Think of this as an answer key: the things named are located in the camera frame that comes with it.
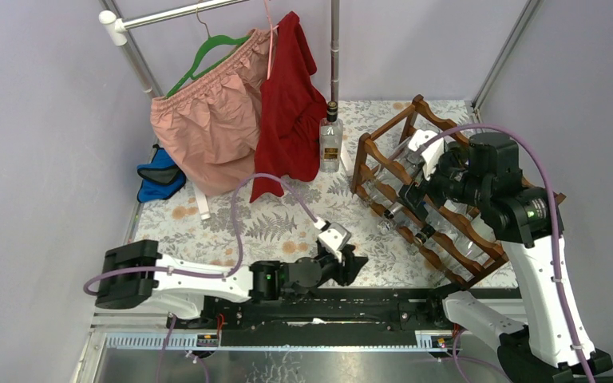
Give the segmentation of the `clear glass wine bottle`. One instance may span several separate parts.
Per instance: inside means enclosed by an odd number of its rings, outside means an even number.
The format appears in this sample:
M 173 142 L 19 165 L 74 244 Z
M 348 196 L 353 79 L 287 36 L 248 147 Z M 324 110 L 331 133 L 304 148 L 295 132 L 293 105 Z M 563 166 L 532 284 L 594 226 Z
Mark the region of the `clear glass wine bottle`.
M 478 236 L 480 236 L 482 239 L 490 243 L 496 242 L 496 236 L 494 234 L 493 229 L 484 222 L 484 220 L 481 217 L 481 214 L 473 218 L 470 221 L 470 224 L 471 224 L 471 228 L 473 229 L 473 232 L 477 234 Z M 482 250 L 475 244 L 474 241 L 472 241 L 470 238 L 467 238 L 467 240 L 468 240 L 468 244 L 467 244 L 467 254 L 468 255 L 472 253 L 482 252 Z

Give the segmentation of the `clear square liquor bottle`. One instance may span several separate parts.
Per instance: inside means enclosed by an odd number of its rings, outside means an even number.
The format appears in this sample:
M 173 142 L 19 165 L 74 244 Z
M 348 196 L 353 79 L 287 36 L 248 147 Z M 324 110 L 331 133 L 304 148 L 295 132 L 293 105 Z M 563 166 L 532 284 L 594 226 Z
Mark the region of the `clear square liquor bottle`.
M 413 222 L 416 216 L 402 202 L 391 203 L 382 213 L 382 217 L 398 225 Z

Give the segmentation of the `small clear bottle bluish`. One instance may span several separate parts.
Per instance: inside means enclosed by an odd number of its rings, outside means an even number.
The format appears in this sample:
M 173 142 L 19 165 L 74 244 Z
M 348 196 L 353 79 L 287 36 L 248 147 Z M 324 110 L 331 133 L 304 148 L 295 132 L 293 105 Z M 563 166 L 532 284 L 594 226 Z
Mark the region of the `small clear bottle bluish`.
M 465 281 L 474 277 L 472 270 L 481 273 L 485 269 L 485 262 L 488 256 L 480 249 L 473 241 L 463 236 L 461 233 L 445 232 L 441 233 L 443 239 L 450 239 L 453 249 L 460 256 L 453 256 L 439 242 L 435 240 L 434 235 L 427 243 L 427 247 L 436 253 L 441 260 L 442 268 L 435 269 L 429 274 L 430 286 L 441 286 L 450 282 L 449 277 L 444 273 L 444 270 L 453 272 L 457 277 L 461 277 Z

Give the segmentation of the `clear glass flask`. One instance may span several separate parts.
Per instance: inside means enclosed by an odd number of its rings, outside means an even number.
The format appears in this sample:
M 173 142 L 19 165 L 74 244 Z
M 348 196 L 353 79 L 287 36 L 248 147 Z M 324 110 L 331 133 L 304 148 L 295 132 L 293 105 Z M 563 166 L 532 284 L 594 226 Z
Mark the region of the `clear glass flask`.
M 392 161 L 399 163 L 412 177 L 417 176 L 421 170 L 422 158 L 417 154 L 418 144 L 414 136 L 407 137 L 395 149 L 390 157 Z

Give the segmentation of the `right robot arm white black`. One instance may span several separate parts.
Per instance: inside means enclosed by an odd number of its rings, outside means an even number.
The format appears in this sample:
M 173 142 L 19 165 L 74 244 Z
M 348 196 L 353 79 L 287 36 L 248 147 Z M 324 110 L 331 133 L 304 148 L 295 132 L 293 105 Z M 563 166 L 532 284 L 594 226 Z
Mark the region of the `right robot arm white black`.
M 502 132 L 477 133 L 460 157 L 435 132 L 418 131 L 409 139 L 407 159 L 412 181 L 401 187 L 401 203 L 419 214 L 425 213 L 423 199 L 478 208 L 512 264 L 526 313 L 524 322 L 512 320 L 456 290 L 427 305 L 429 324 L 469 330 L 496 352 L 513 382 L 593 380 L 610 370 L 611 356 L 587 335 L 564 277 L 562 222 L 552 190 L 524 185 L 518 143 Z

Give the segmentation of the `small clear glass bottle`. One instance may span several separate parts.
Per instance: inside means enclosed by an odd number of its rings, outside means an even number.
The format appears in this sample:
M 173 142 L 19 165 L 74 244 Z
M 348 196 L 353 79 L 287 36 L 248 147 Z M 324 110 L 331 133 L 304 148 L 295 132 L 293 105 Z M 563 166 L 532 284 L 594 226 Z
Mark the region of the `small clear glass bottle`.
M 366 205 L 377 203 L 383 207 L 388 207 L 391 202 L 386 196 L 385 190 L 387 187 L 396 192 L 401 185 L 401 180 L 393 173 L 385 169 L 373 168 L 370 170 L 370 177 L 362 183 L 363 194 L 360 195 L 361 200 Z

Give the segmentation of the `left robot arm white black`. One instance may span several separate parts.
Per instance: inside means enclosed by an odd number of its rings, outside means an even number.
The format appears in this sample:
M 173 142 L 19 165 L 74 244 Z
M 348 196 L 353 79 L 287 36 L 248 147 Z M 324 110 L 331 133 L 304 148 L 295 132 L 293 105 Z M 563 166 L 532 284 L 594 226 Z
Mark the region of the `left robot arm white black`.
M 346 244 L 332 255 L 322 244 L 314 257 L 292 263 L 257 261 L 238 270 L 192 263 L 158 251 L 154 240 L 141 240 L 105 253 L 102 272 L 95 278 L 95 306 L 130 310 L 149 306 L 204 328 L 216 316 L 205 298 L 232 303 L 299 300 L 329 281 L 349 286 L 369 259 Z

